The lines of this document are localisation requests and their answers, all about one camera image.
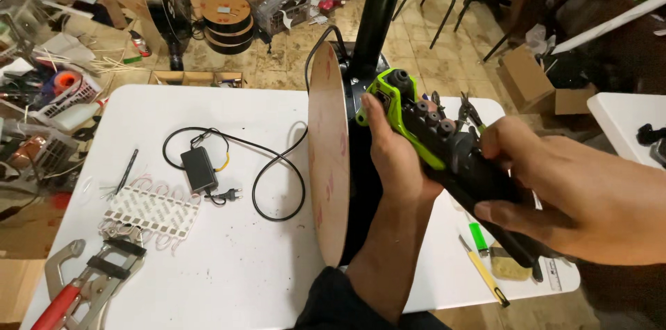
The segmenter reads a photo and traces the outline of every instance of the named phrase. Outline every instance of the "tiled floor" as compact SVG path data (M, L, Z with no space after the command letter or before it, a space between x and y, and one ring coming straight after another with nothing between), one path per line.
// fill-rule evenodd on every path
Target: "tiled floor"
M346 41L354 41L365 0L353 0L338 9L330 19L342 31ZM463 0L458 0L437 44L429 50L430 41L446 13L451 0L408 0L388 31L383 53L393 67L400 67L420 79L419 93L437 90L440 95L459 96L470 91L471 96L499 102L507 114L516 110L499 80L497 58L507 49L503 46L486 64L480 60L503 36L499 25L486 6L473 3L462 20L457 33L453 32ZM140 32L140 22L134 27ZM89 20L68 24L67 30L79 29L97 40L94 49L127 47L134 53L128 35ZM304 63L312 46L326 29L325 26L301 24L288 33L273 38L272 52L267 45L255 41L246 52L224 56L210 50L202 41L190 42L183 61L186 70L242 71L246 87L304 90ZM121 51L102 52L118 58ZM138 65L146 69L168 70L164 53L154 55ZM149 71L130 71L105 75L100 80L111 95L113 90L130 83L147 83ZM534 129L542 129L539 115L520 115ZM598 321L580 291L513 301L506 309L497 304L445 309L437 317L454 329L597 329Z

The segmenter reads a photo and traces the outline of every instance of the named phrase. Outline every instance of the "spray can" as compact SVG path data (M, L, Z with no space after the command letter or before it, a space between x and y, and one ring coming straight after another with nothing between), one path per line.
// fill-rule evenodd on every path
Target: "spray can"
M137 33L137 31L130 30L129 34L132 35L132 44L137 47L138 52L141 53L143 57L149 57L153 53L151 48L148 47L148 44L146 44L146 41Z

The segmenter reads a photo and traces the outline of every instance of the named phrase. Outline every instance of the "circular wooden board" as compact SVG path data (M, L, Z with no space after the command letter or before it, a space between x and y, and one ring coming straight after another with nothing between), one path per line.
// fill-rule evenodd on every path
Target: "circular wooden board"
M227 54L227 55L238 54L238 53L242 53L242 52L246 51L250 47L250 45L252 45L252 40L253 40L253 38L250 37L244 43L240 43L240 44L236 44L236 45L223 44L223 43L221 43L219 41L216 41L215 39L212 38L211 32L208 30L208 28L204 29L204 36L206 37L206 40L205 40L206 44L208 44L208 46L212 50L216 51L217 53Z
M218 12L220 7L228 7L230 13ZM218 33L243 31L252 19L250 3L245 0L204 0L201 2L201 14L206 26Z
M349 131L342 74L333 46L314 55L308 109L308 154L312 215L328 266L342 258L349 215Z
M254 19L250 16L250 25L244 30L236 33L215 32L215 30L208 27L206 29L208 30L208 34L211 35L211 38L219 43L230 45L241 44L254 35Z

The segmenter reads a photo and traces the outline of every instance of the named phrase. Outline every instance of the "pliers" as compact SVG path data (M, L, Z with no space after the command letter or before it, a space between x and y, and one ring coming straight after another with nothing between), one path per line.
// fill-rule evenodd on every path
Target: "pliers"
M460 105L460 109L458 109L458 120L455 122L456 124L456 132L462 130L462 126L467 123L467 119L471 119L471 122L476 126L476 129L479 131L479 134L483 133L483 131L486 129L486 125L481 121L481 117L479 117L479 113L476 111L476 108L474 105L471 104L470 102L470 97L469 97L469 92L467 94L460 92L462 97L460 97L460 101L462 104Z

